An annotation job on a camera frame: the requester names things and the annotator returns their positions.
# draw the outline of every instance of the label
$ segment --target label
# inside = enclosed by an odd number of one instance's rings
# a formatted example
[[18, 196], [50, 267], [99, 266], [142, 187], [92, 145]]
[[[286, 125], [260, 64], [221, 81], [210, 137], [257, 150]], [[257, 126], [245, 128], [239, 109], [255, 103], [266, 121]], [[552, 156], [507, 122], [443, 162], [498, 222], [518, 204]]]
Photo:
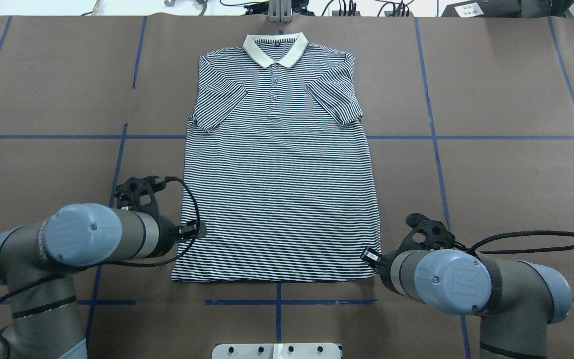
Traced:
[[456, 6], [456, 7], [454, 7], [454, 9], [455, 9], [455, 11], [457, 11], [457, 14], [460, 17], [473, 17], [473, 16], [480, 16], [481, 14], [484, 14], [482, 9], [480, 8], [480, 5], [478, 5], [478, 3], [476, 3], [476, 2], [474, 2], [472, 4]]
[[378, 256], [375, 255], [375, 254], [373, 254], [373, 253], [371, 253], [371, 252], [367, 253], [367, 257], [373, 259], [373, 260], [376, 261], [376, 262], [379, 262], [379, 261], [380, 261], [380, 259], [378, 258]]

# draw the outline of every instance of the polo shirt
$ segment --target polo shirt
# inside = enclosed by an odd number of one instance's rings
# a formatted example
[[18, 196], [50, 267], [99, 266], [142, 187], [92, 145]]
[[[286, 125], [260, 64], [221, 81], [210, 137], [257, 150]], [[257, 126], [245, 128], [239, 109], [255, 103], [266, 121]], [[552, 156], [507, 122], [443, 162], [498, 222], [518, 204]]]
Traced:
[[[207, 235], [173, 280], [374, 275], [360, 260], [380, 250], [380, 217], [354, 61], [302, 33], [248, 35], [200, 57], [184, 179]], [[182, 221], [195, 216], [184, 196]]]

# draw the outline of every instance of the white mounting plate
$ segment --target white mounting plate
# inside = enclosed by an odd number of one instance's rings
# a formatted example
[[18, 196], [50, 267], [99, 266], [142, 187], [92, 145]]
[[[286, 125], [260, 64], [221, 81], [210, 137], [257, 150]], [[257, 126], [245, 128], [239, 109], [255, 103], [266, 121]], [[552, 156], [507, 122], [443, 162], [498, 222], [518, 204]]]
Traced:
[[212, 359], [342, 359], [340, 348], [334, 343], [217, 345], [212, 351]]

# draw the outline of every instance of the metal bracket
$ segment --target metal bracket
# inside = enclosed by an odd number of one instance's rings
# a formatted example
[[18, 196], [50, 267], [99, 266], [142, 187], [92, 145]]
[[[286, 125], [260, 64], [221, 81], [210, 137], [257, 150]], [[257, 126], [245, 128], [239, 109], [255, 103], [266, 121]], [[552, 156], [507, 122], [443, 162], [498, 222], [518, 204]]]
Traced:
[[269, 0], [269, 22], [291, 22], [291, 0]]
[[342, 359], [341, 348], [333, 343], [217, 345], [212, 359]]

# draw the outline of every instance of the folded sleeve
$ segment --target folded sleeve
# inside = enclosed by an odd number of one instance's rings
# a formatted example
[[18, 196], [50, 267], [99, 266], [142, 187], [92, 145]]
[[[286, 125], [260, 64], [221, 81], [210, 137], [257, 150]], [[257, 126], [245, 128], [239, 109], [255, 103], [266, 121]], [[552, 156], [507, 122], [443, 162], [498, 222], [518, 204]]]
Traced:
[[198, 64], [198, 97], [189, 120], [199, 129], [211, 132], [246, 95], [246, 88], [228, 79], [201, 56]]
[[355, 57], [347, 54], [344, 61], [307, 85], [307, 91], [340, 125], [362, 118], [362, 109], [353, 89]]

